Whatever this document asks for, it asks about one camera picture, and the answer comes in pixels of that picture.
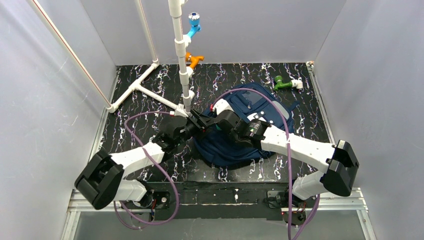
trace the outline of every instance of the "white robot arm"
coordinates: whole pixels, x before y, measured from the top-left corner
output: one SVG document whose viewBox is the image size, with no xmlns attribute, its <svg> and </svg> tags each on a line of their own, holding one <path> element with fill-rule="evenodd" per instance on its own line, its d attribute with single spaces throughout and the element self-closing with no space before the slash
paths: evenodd
<svg viewBox="0 0 424 240">
<path fill-rule="evenodd" d="M 317 169 L 294 181 L 292 193 L 297 198 L 306 200 L 325 192 L 342 197 L 351 194 L 359 163 L 348 142 L 340 140 L 334 145 L 294 134 L 290 134 L 287 141 L 286 133 L 268 122 L 260 119 L 244 122 L 225 100 L 218 101 L 213 110 L 217 114 L 215 118 L 203 116 L 195 110 L 187 118 L 175 116 L 153 142 L 143 147 L 111 155 L 104 151 L 96 153 L 75 181 L 75 187 L 95 209 L 102 209 L 113 200 L 140 202 L 147 192 L 145 186 L 138 180 L 123 178 L 153 165 L 144 150 L 161 163 L 182 142 L 194 136 L 201 137 L 207 134 L 207 129 L 218 126 L 237 144 L 264 151 L 286 155 L 289 141 L 291 156 Z"/>
</svg>

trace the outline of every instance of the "green faucet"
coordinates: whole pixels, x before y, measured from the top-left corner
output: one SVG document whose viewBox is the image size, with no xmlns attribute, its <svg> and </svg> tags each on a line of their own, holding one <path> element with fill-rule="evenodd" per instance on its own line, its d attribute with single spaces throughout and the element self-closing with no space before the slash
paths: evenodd
<svg viewBox="0 0 424 240">
<path fill-rule="evenodd" d="M 297 88 L 297 89 L 303 88 L 301 78 L 299 78 L 298 80 L 291 80 L 289 82 L 284 83 L 283 77 L 278 75 L 274 78 L 274 81 L 275 81 L 275 86 L 274 86 L 275 91 L 277 91 L 278 89 L 285 89 L 285 88 Z"/>
</svg>

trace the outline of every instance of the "black mat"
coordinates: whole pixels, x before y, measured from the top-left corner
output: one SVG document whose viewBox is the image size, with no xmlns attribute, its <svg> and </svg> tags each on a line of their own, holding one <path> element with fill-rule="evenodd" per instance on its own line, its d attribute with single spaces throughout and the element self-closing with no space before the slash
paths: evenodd
<svg viewBox="0 0 424 240">
<path fill-rule="evenodd" d="M 142 66 L 121 66 L 118 71 L 118 82 L 113 100 L 118 99 L 146 69 Z M 304 89 L 273 90 L 274 77 L 281 75 L 284 82 L 291 78 L 302 78 Z M 296 135 L 320 142 L 329 142 L 314 88 L 305 63 L 245 63 L 245 64 L 201 64 L 196 66 L 194 75 L 190 79 L 191 90 L 196 93 L 193 99 L 193 108 L 203 111 L 209 108 L 215 98 L 232 87 L 246 83 L 257 82 L 269 88 L 277 98 L 289 106 L 295 100 L 300 105 L 293 111 L 294 131 Z M 142 85 L 174 102 L 182 103 L 181 85 L 177 65 L 161 65 Z M 109 153 L 119 153 L 138 147 L 138 144 L 125 131 L 124 121 L 137 113 L 147 111 L 170 111 L 163 104 L 152 98 L 134 92 L 123 105 L 109 114 L 101 140 L 101 147 Z M 130 124 L 136 129 L 136 134 L 144 143 L 147 143 L 159 130 L 158 126 L 163 119 L 160 115 L 141 117 Z M 287 182 L 287 157 L 274 155 L 271 158 L 250 161 L 236 167 L 216 167 L 208 164 L 197 152 L 190 141 L 178 149 L 174 159 L 161 165 L 166 169 L 175 182 Z M 293 177 L 310 174 L 313 168 L 297 160 L 292 164 Z M 154 167 L 147 167 L 137 171 L 129 178 L 139 178 L 148 182 L 166 181 L 164 175 Z"/>
</svg>

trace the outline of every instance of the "orange faucet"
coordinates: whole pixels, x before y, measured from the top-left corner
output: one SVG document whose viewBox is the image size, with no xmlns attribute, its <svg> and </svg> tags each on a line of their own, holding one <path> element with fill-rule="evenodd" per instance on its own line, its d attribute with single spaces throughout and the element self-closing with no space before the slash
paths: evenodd
<svg viewBox="0 0 424 240">
<path fill-rule="evenodd" d="M 189 52 L 185 54 L 185 61 L 191 63 L 189 66 L 191 69 L 195 69 L 199 61 L 203 61 L 203 59 L 205 59 L 204 56 L 192 56 L 192 54 Z"/>
</svg>

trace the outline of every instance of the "gray wall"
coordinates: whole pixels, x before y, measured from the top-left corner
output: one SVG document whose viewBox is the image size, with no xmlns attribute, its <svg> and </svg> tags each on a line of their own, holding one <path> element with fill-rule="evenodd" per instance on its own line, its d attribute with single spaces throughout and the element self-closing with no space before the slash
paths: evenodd
<svg viewBox="0 0 424 240">
<path fill-rule="evenodd" d="M 315 62 L 378 239 L 424 236 L 424 2 L 348 0 Z"/>
<path fill-rule="evenodd" d="M 116 65 L 151 64 L 134 0 L 81 0 Z M 189 0 L 202 31 L 187 51 L 205 63 L 306 62 L 314 60 L 346 0 Z M 176 64 L 167 0 L 143 0 L 159 61 Z"/>
<path fill-rule="evenodd" d="M 81 3 L 40 3 L 109 94 L 116 68 Z M 0 239 L 59 239 L 104 102 L 26 1 L 0 1 L 0 33 Z"/>
</svg>

